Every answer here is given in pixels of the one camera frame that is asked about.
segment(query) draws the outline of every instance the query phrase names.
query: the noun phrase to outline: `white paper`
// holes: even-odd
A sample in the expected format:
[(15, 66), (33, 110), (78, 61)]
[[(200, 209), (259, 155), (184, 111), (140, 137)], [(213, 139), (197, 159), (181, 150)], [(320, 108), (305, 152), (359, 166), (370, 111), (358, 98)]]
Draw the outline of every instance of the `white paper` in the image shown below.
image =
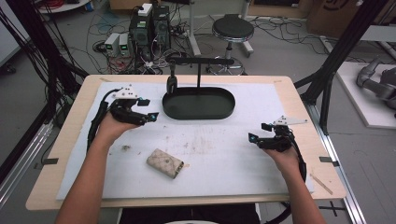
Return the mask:
[[(248, 133), (272, 137), (261, 129), (284, 114), (272, 84), (212, 84), (235, 98), (230, 117), (216, 120), (175, 120), (163, 112), (164, 83), (103, 83), (83, 124), (67, 163), (57, 199), (64, 199), (86, 154), (87, 134), (99, 102), (113, 89), (132, 84), (138, 95), (150, 99), (149, 106), (133, 106), (140, 113), (160, 112), (156, 122), (124, 133), (111, 147), (107, 159), (103, 198), (195, 197), (219, 195), (287, 194), (286, 184), (273, 160), (256, 145)], [(113, 99), (107, 97), (111, 104)], [(184, 161), (176, 179), (146, 164), (159, 148)], [(313, 184), (307, 177), (307, 186)]]

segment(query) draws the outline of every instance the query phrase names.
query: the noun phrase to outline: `person's right hand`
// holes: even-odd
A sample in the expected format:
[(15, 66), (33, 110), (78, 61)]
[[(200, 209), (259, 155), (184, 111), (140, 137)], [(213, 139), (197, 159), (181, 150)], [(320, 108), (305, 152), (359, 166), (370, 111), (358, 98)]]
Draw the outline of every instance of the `person's right hand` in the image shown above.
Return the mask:
[(264, 150), (276, 163), (277, 169), (284, 175), (289, 172), (298, 171), (298, 155), (294, 147), (283, 152), (272, 149)]

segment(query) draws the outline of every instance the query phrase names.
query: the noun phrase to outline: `black tray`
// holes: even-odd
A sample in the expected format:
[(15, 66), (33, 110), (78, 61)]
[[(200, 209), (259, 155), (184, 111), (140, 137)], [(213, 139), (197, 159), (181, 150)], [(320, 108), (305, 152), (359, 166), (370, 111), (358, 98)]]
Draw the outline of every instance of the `black tray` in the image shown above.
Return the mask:
[(233, 95), (217, 87), (181, 87), (163, 96), (163, 111), (172, 119), (225, 119), (234, 107)]

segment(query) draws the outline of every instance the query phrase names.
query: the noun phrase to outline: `round stool seat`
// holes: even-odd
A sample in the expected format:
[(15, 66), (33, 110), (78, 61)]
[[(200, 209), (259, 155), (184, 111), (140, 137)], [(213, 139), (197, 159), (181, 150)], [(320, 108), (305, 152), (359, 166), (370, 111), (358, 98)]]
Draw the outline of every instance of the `round stool seat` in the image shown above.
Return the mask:
[(225, 16), (213, 23), (213, 35), (230, 42), (248, 41), (254, 34), (254, 27), (250, 22), (237, 16)]

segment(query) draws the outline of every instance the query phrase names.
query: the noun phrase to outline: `computer tower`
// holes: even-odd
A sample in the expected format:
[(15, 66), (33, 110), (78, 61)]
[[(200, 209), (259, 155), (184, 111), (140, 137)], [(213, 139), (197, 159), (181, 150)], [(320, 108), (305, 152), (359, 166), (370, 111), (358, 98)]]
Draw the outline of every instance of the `computer tower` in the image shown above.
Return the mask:
[(154, 34), (157, 47), (164, 49), (171, 48), (169, 6), (157, 6), (153, 9), (152, 15), (154, 23)]
[(129, 32), (134, 47), (134, 54), (137, 60), (152, 60), (152, 50), (156, 49), (153, 42), (154, 29), (151, 19), (152, 10), (147, 16), (138, 16), (134, 14), (131, 18)]

